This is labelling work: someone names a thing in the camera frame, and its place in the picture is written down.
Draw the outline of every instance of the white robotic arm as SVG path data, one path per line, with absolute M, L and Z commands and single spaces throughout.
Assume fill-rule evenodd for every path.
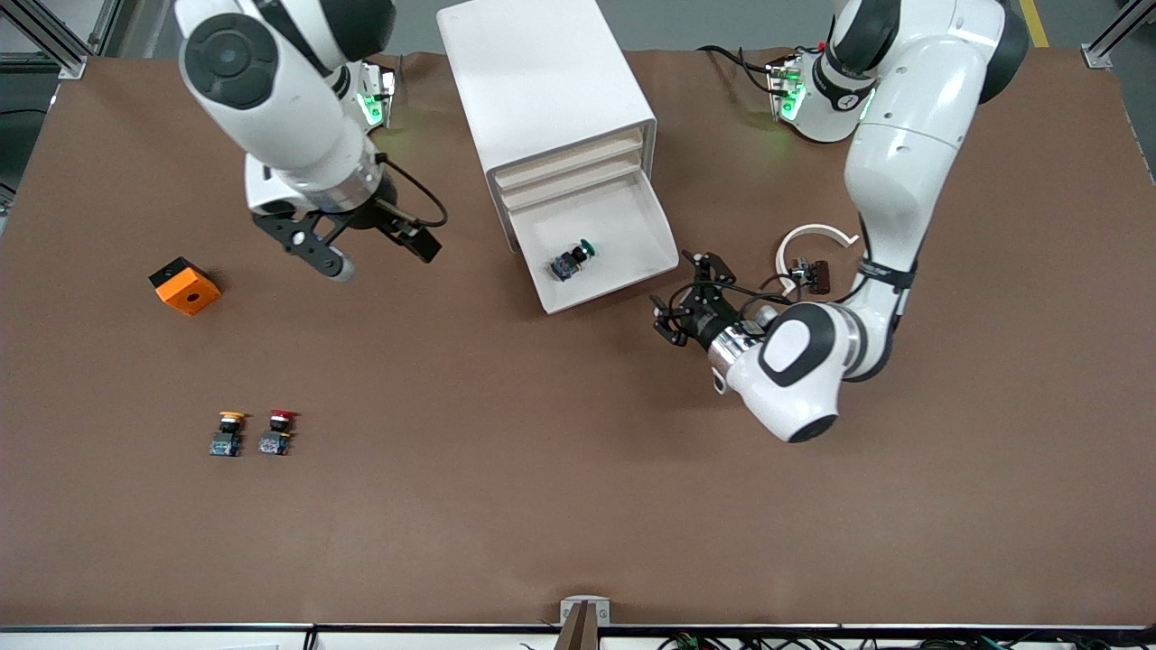
M 726 304 L 722 287 L 704 283 L 734 282 L 729 271 L 717 272 L 718 258 L 691 256 L 696 286 L 677 308 L 655 301 L 655 328 L 676 345 L 696 339 L 716 389 L 742 396 L 779 438 L 802 442 L 829 429 L 840 383 L 868 379 L 887 363 L 919 249 L 976 108 L 1023 60 L 1018 21 L 995 0 L 907 0 L 902 12 L 896 0 L 850 0 L 828 50 L 796 61 L 812 72 L 777 75 L 800 80 L 777 110 L 805 135 L 810 128 L 822 140 L 849 121 L 845 134 L 854 131 L 844 179 L 868 245 L 854 289 L 838 303 L 794 304 L 758 326 Z M 808 94 L 808 80 L 820 89 Z M 874 93 L 866 110 L 864 89 Z
M 385 46 L 391 0 L 178 0 L 176 13 L 185 84 L 247 153 L 245 191 L 257 226 L 339 281 L 353 274 L 333 246 L 347 228 L 378 229 L 424 261 L 437 254 L 427 227 L 440 223 L 395 208 L 387 161 L 323 76 Z M 295 219 L 301 210 L 305 216 Z M 316 230 L 321 217 L 334 223 L 325 235 Z

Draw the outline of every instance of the black strap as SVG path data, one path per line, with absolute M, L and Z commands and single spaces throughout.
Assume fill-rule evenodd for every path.
M 297 29 L 297 23 L 292 22 L 292 16 L 286 10 L 281 0 L 257 0 L 254 5 L 261 12 L 261 17 L 265 19 L 265 22 L 273 25 L 273 29 L 280 31 L 281 36 L 286 37 L 286 40 L 304 54 L 305 59 L 317 69 L 318 74 L 329 76 L 329 73 L 333 71 L 326 69 L 321 65 L 320 59 L 317 58 L 313 49 L 309 46 L 309 42 L 305 40 L 301 30 Z
M 916 281 L 916 271 L 918 271 L 918 266 L 919 265 L 917 264 L 910 272 L 903 272 L 896 271 L 889 266 L 883 266 L 882 264 L 869 259 L 864 259 L 859 263 L 859 273 L 862 273 L 862 275 L 868 280 L 875 280 L 876 282 L 895 287 L 895 293 L 898 294 L 899 291 L 911 288 L 912 282 Z

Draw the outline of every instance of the metal frame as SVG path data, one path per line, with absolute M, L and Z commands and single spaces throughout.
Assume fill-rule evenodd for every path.
M 38 0 L 0 0 L 3 14 L 60 66 L 60 79 L 80 79 L 95 52 Z
M 1084 62 L 1090 68 L 1104 69 L 1112 67 L 1110 57 L 1112 49 L 1140 28 L 1144 21 L 1156 17 L 1156 0 L 1131 0 L 1120 9 L 1112 24 L 1107 25 L 1095 40 L 1081 45 Z

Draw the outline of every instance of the gray floor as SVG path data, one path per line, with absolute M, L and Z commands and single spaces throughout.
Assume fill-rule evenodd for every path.
M 387 51 L 442 52 L 435 14 L 457 1 L 397 0 L 398 24 Z M 1120 1 L 1037 3 L 1052 46 L 1077 47 L 1111 22 Z M 599 5 L 625 50 L 692 50 L 709 43 L 729 49 L 815 43 L 827 35 L 831 20 L 830 5 L 820 0 L 599 0 Z M 141 0 L 120 51 L 129 57 L 171 58 L 178 44 L 171 0 Z M 1125 40 L 1112 59 L 1138 140 L 1149 157 L 1156 158 L 1156 25 L 1146 25 Z M 0 73 L 0 111 L 46 108 L 54 87 L 52 74 Z M 1080 88 L 1073 87 L 1072 101 L 1099 98 L 1082 96 Z M 39 126 L 40 116 L 35 113 L 0 116 L 0 182 L 18 185 Z

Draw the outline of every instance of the component with red top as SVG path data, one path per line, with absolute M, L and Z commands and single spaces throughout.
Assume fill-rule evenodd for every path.
M 284 456 L 289 450 L 289 429 L 292 428 L 294 412 L 271 411 L 269 430 L 261 434 L 258 449 L 261 453 Z

